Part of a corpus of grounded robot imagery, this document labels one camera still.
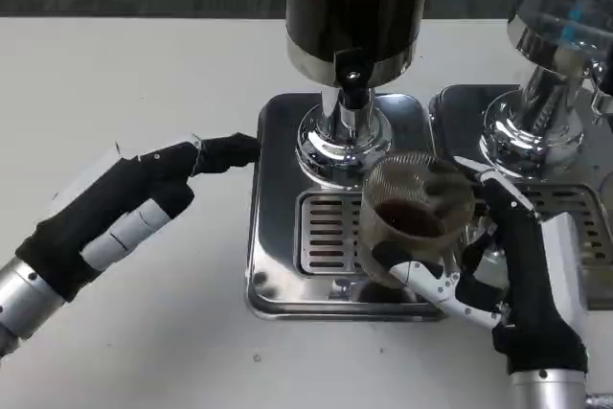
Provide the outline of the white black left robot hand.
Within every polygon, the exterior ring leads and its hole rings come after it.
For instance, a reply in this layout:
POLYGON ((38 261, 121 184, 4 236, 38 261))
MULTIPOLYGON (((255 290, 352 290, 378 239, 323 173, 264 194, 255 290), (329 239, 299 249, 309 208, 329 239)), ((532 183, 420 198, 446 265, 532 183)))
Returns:
POLYGON ((173 219, 193 201, 189 178, 245 167, 256 162, 260 152, 256 138, 235 133, 119 157, 76 197, 37 223, 15 255, 63 301, 71 302, 103 272, 85 259, 85 247, 121 217, 152 200, 173 219))

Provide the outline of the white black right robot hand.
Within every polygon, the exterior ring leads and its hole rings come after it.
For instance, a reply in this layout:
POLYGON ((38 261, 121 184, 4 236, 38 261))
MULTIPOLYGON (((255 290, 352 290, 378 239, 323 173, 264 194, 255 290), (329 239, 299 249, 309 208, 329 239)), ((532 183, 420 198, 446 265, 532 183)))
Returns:
POLYGON ((495 168, 420 152, 378 161, 360 237, 373 280, 488 329, 510 374, 587 374, 575 222, 544 217, 495 168))

